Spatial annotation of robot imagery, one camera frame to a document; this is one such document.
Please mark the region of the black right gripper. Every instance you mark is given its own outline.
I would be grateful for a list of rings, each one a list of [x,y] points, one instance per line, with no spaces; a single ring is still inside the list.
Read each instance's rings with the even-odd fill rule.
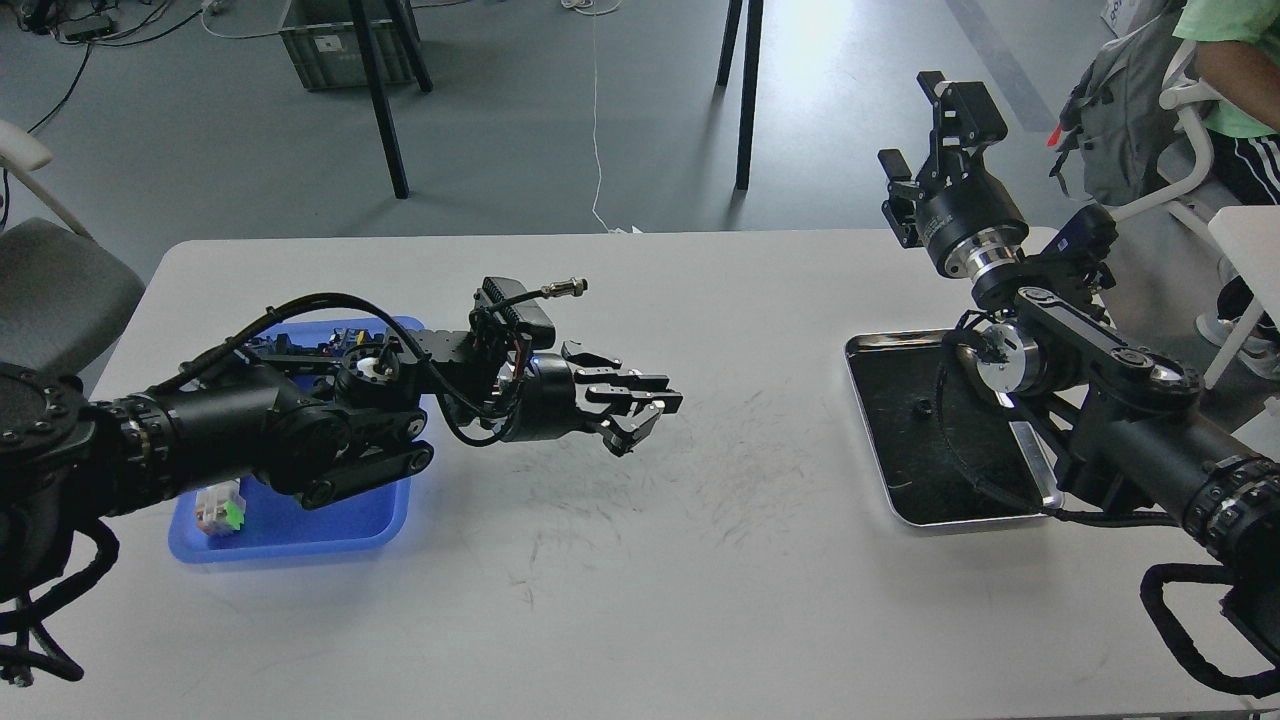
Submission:
[[[922,70],[916,82],[932,108],[929,156],[913,176],[899,149],[878,151],[888,193],[881,209],[904,249],[925,246],[940,275],[959,278],[960,265],[950,258],[963,243],[993,231],[1016,246],[1029,234],[1004,183],[986,170],[986,150],[1004,141],[1009,127],[979,81]]]

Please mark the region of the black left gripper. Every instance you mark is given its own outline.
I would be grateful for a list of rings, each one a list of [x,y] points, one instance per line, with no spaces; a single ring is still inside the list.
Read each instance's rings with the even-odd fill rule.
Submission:
[[[502,424],[500,439],[515,443],[598,433],[608,450],[609,439],[620,437],[632,451],[682,401],[668,375],[627,366],[613,354],[580,342],[563,342],[559,355],[535,354],[525,366],[517,406]],[[605,416],[600,420],[588,413]]]

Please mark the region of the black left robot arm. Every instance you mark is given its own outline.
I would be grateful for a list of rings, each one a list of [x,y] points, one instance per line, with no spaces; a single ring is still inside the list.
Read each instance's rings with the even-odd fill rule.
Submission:
[[[465,331],[410,331],[362,299],[311,293],[111,401],[88,401],[72,375],[4,363],[3,600],[14,609],[3,680],[84,675],[44,621],[118,560],[108,518],[244,475],[307,510],[416,475],[434,456],[425,396],[472,447],[586,432],[630,452],[684,397],[612,354],[553,350],[539,300],[586,287],[488,277]]]

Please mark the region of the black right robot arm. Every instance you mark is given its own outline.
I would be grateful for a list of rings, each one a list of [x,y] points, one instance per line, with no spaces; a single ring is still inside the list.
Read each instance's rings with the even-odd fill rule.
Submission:
[[[896,149],[879,164],[882,211],[905,249],[923,247],[937,273],[972,283],[974,307],[942,338],[934,380],[987,389],[1004,418],[1019,416],[1047,442],[1056,487],[1085,512],[1033,505],[1000,489],[968,464],[963,477],[1002,503],[1088,527],[1178,527],[1210,565],[1149,568],[1140,601],[1164,643],[1201,684],[1265,698],[1277,670],[1230,676],[1196,647],[1164,600],[1170,583],[1224,584],[1222,615],[1270,662],[1277,661],[1277,464],[1206,419],[1201,374],[1126,340],[1094,301],[1114,286],[1106,266],[1117,238],[1112,214],[1087,204],[1037,254],[1024,252],[1028,224],[984,164],[1009,132],[988,88],[916,77],[931,102],[931,151],[911,170]]]

